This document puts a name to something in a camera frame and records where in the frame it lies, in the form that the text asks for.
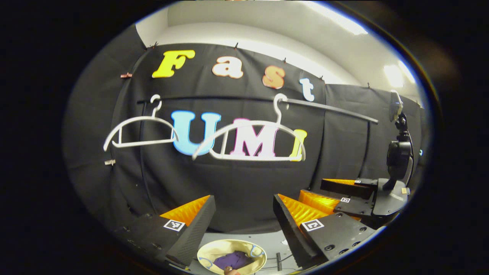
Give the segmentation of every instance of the ceiling light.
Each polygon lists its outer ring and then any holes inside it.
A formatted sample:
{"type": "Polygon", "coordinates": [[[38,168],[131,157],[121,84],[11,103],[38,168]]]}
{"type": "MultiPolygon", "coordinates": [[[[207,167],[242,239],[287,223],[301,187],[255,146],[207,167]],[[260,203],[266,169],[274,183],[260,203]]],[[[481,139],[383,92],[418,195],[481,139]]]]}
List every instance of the ceiling light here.
{"type": "Polygon", "coordinates": [[[406,67],[406,65],[401,60],[399,60],[398,63],[399,63],[399,68],[402,70],[402,72],[407,77],[407,79],[409,79],[409,82],[411,82],[412,84],[415,84],[416,81],[414,80],[413,74],[411,74],[411,72],[406,67]]]}
{"type": "Polygon", "coordinates": [[[386,65],[384,66],[384,72],[392,87],[395,88],[404,87],[404,83],[402,81],[402,72],[398,66],[386,65]]]}
{"type": "Polygon", "coordinates": [[[351,19],[348,19],[333,10],[325,7],[322,4],[315,3],[313,1],[302,1],[304,5],[309,6],[311,9],[315,10],[316,12],[319,12],[323,16],[333,20],[336,24],[338,24],[340,27],[346,29],[347,31],[359,35],[359,34],[368,34],[368,32],[359,24],[355,23],[351,19]]]}

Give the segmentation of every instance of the black backdrop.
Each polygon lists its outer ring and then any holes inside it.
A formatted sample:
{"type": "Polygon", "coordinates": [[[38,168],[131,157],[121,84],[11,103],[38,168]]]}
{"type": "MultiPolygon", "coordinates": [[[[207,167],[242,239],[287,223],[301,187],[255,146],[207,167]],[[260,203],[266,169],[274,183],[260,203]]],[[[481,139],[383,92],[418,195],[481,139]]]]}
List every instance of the black backdrop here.
{"type": "MultiPolygon", "coordinates": [[[[211,230],[232,233],[259,233],[280,230],[272,211],[274,194],[298,198],[301,189],[319,188],[322,178],[355,179],[358,176],[367,141],[367,121],[321,109],[281,104],[282,124],[291,129],[305,130],[306,160],[301,162],[226,161],[209,154],[191,157],[180,153],[172,144],[143,148],[114,148],[103,152],[107,134],[125,119],[140,116],[141,99],[155,93],[163,100],[157,117],[170,123],[171,113],[192,111],[189,138],[201,142],[204,122],[200,115],[215,112],[221,115],[217,129],[235,118],[275,121],[271,102],[284,93],[291,99],[303,99],[299,79],[313,84],[314,102],[339,107],[379,120],[372,123],[369,150],[362,177],[388,178],[385,164],[388,144],[396,139],[398,130],[388,120],[390,93],[351,85],[324,85],[317,77],[290,64],[259,53],[228,46],[210,44],[162,45],[145,50],[135,26],[114,39],[85,68],[68,102],[64,118],[63,150],[70,178],[87,208],[109,230],[129,224],[138,215],[153,212],[141,177],[141,157],[145,179],[157,214],[206,196],[214,195],[217,210],[209,226],[211,230]],[[180,69],[168,78],[152,78],[163,53],[169,50],[194,50],[195,57],[186,59],[180,69]],[[242,63],[243,77],[215,76],[212,67],[221,56],[234,56],[242,63]],[[262,76],[267,66],[278,66],[286,72],[284,85],[276,90],[265,87],[262,76]],[[133,74],[121,79],[121,72],[133,74]],[[230,96],[246,99],[197,99],[199,96],[230,96]],[[114,166],[104,160],[115,159],[114,166]]],[[[421,116],[418,104],[405,97],[404,113],[414,144],[419,152],[421,116]]],[[[149,104],[145,115],[151,115],[157,103],[149,104]]],[[[146,123],[144,140],[170,136],[170,129],[146,123]]],[[[124,141],[138,140],[139,123],[124,128],[124,141]]],[[[235,134],[230,133],[226,153],[232,150],[235,134]]],[[[218,138],[214,148],[220,148],[218,138]]],[[[293,138],[278,132],[274,151],[288,156],[293,138]]],[[[418,161],[415,154],[415,166],[418,161]]]]}

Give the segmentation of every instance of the hanger hook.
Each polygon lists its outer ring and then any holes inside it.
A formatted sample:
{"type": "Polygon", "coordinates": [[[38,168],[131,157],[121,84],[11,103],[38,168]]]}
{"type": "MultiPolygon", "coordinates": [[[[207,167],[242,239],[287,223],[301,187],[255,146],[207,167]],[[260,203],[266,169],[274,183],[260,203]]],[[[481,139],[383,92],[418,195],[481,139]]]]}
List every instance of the hanger hook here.
{"type": "Polygon", "coordinates": [[[278,93],[274,99],[273,99],[273,108],[275,109],[275,112],[277,113],[277,123],[280,124],[280,121],[282,120],[282,112],[280,112],[280,109],[278,108],[278,102],[287,99],[287,97],[283,93],[278,93]]]}
{"type": "MultiPolygon", "coordinates": [[[[153,96],[151,97],[150,102],[151,102],[151,103],[153,103],[155,99],[160,99],[160,98],[161,98],[161,97],[159,96],[159,94],[155,94],[155,95],[153,95],[153,96]]],[[[161,108],[161,104],[162,104],[162,101],[160,100],[160,101],[159,101],[158,106],[156,106],[156,107],[153,109],[153,115],[152,115],[152,117],[154,117],[154,116],[155,116],[155,114],[156,114],[156,112],[157,112],[157,111],[158,111],[158,110],[161,108]]]]}

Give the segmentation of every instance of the white wall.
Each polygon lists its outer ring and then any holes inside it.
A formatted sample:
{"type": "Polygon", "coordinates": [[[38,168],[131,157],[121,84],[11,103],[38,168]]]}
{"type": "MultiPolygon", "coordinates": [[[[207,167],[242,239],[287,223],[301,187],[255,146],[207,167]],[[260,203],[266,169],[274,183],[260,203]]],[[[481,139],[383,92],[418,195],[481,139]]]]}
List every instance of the white wall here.
{"type": "Polygon", "coordinates": [[[160,10],[136,23],[146,46],[205,43],[234,47],[265,54],[308,71],[329,84],[360,85],[343,67],[317,50],[271,31],[231,23],[192,23],[168,27],[168,10],[160,10]]]}

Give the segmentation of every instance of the hand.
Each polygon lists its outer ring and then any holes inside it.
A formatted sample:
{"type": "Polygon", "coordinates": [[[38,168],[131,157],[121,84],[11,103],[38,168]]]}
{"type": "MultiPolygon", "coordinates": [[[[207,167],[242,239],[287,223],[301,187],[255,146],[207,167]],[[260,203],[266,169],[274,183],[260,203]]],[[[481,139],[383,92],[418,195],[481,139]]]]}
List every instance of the hand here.
{"type": "Polygon", "coordinates": [[[224,268],[224,275],[241,275],[236,269],[233,269],[230,266],[226,266],[224,268]]]}

